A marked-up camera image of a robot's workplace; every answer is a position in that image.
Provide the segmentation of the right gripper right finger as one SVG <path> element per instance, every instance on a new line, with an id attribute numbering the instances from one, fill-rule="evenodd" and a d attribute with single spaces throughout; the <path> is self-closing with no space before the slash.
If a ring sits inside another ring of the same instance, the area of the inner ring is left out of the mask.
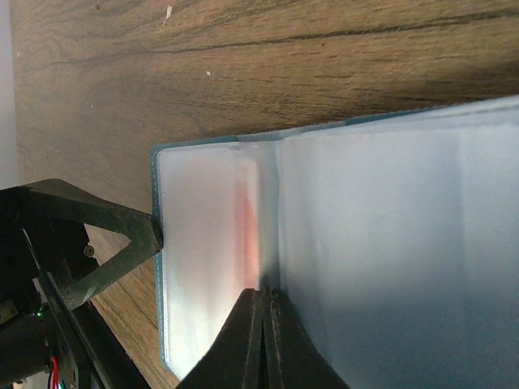
<path id="1" fill-rule="evenodd" d="M 264 386 L 347 388 L 312 343 L 286 293 L 263 291 Z"/>

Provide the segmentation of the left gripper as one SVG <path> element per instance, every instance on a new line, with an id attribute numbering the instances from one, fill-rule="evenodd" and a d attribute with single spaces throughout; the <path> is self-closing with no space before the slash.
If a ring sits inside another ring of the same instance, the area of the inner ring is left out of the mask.
<path id="1" fill-rule="evenodd" d="M 85 224 L 129 239 L 99 267 Z M 163 248 L 152 215 L 52 178 L 1 192 L 1 386 L 46 372 L 48 388 L 99 388 L 71 318 Z"/>

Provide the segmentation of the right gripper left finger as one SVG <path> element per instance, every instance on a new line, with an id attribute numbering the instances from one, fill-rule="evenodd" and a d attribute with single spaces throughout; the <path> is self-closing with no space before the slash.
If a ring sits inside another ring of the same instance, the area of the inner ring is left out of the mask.
<path id="1" fill-rule="evenodd" d="M 241 292 L 212 346 L 180 388 L 260 388 L 263 298 Z"/>

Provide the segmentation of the blue card holder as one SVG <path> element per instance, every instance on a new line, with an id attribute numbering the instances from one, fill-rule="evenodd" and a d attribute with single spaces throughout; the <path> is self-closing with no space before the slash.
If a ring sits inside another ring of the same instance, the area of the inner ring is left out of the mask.
<path id="1" fill-rule="evenodd" d="M 358 388 L 518 385 L 518 99 L 155 146 L 161 359 L 182 381 L 244 289 Z"/>

